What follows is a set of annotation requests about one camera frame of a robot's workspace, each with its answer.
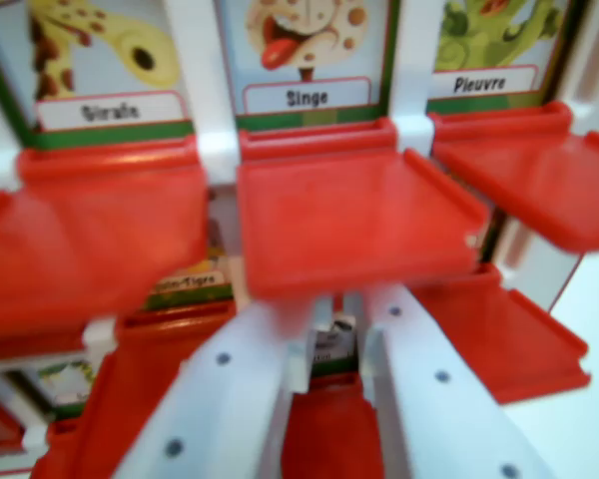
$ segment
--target white background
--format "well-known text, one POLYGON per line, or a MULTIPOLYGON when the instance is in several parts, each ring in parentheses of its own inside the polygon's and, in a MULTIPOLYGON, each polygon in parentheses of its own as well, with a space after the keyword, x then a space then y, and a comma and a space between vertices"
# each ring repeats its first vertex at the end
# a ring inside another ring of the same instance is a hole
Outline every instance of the white background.
MULTIPOLYGON (((297 67, 279 67, 269 71, 262 66, 261 55, 249 42, 245 26, 247 12, 252 0, 217 0, 221 31, 225 40, 225 52, 231 75, 236 113, 245 112, 242 90, 255 83, 296 82, 300 80, 297 67)), ((346 60, 323 67, 316 67, 313 78, 368 77, 370 79, 370 102, 379 101, 383 52, 388 20, 388 0, 366 0, 368 31, 361 46, 346 60)), ((362 98, 361 104, 367 103, 362 98)))

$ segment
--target toy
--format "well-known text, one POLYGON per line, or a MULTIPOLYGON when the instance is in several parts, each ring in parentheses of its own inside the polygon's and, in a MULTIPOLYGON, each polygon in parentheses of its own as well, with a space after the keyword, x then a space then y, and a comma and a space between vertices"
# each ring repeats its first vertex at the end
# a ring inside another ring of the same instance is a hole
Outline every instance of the toy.
MULTIPOLYGON (((284 469, 293 478, 308 464, 303 477, 336 477, 332 464, 345 463, 373 478, 550 477, 497 400, 585 385, 586 345, 477 265, 487 209, 430 157, 557 246, 599 250, 599 134, 583 136, 581 96, 426 116, 443 2, 406 0, 388 118, 238 134, 235 65, 218 54, 232 8, 220 3, 166 3, 195 137, 27 151, 10 171, 22 184, 0 191, 0 341, 17 327, 45 336, 88 318, 90 353, 115 343, 57 476, 275 478, 284 469), (204 42, 209 50, 190 48, 204 42), (204 260, 209 212, 244 258, 232 280, 248 285, 251 303, 228 322, 178 308, 133 313, 158 278, 204 260), (50 244, 62 254, 45 254, 50 244), (22 262, 35 282, 11 273, 22 262), (5 289, 21 299, 4 301, 5 289), (315 338, 335 340, 327 333, 340 293, 359 331, 358 374, 311 390, 315 338), (306 457, 323 445, 306 433, 317 426, 330 438, 319 426, 333 417, 345 419, 336 432, 347 461, 306 457)), ((242 25, 245 5, 235 5, 242 25)), ((360 48, 379 38, 367 18, 360 48)), ((296 65, 267 70, 246 48, 259 74, 296 74, 296 65)), ((294 90, 302 98, 317 80, 294 90)), ((323 105, 313 98, 305 106, 323 105)))

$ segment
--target green illustration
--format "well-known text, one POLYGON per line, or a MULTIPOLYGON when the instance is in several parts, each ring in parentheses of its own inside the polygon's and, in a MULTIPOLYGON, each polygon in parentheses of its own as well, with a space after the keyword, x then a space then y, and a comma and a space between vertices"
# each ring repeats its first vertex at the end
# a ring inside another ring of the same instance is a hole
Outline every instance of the green illustration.
POLYGON ((510 65, 538 41, 549 40, 563 23, 553 0, 537 0, 530 17, 515 15, 528 0, 466 0, 445 5, 436 71, 510 65))

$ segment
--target label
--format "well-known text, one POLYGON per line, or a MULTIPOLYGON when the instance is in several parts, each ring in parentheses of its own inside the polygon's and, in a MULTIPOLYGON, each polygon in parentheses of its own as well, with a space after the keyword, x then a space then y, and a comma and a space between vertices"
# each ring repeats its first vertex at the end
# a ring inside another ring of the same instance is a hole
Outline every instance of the label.
POLYGON ((247 114, 323 110, 369 103, 370 80, 367 78, 250 85, 244 94, 247 114))
POLYGON ((224 275, 217 270, 198 274, 170 276, 156 284, 153 288, 152 294, 164 294, 165 292, 198 289, 200 287, 215 286, 217 284, 224 283, 226 283, 224 275))
POLYGON ((537 68, 533 65, 436 72, 430 98, 504 95, 532 90, 537 68))
POLYGON ((83 97, 37 104, 43 130, 117 127, 186 119, 175 92, 83 97))

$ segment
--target red tongue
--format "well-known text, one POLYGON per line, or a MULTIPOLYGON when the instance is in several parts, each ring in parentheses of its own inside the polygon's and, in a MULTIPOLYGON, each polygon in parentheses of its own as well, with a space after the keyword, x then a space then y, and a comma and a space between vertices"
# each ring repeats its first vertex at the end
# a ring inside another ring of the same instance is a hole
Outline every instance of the red tongue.
POLYGON ((280 38, 270 42, 262 53, 262 66, 274 70, 286 63, 300 47, 300 42, 290 38, 280 38))

